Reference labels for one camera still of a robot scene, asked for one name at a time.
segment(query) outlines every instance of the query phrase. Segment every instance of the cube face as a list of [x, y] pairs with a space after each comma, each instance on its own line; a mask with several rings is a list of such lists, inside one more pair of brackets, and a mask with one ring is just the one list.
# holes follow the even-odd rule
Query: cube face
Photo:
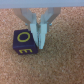
[[13, 49], [19, 55], [38, 53], [32, 33], [28, 29], [14, 31]]

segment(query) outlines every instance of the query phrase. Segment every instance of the speckled surface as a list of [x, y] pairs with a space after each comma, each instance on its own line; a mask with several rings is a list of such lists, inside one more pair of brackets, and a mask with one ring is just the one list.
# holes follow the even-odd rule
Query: speckled surface
[[[30, 9], [37, 21], [47, 8]], [[0, 9], [0, 84], [84, 84], [84, 7], [62, 8], [36, 55], [18, 55], [14, 30], [27, 29], [12, 9]]]

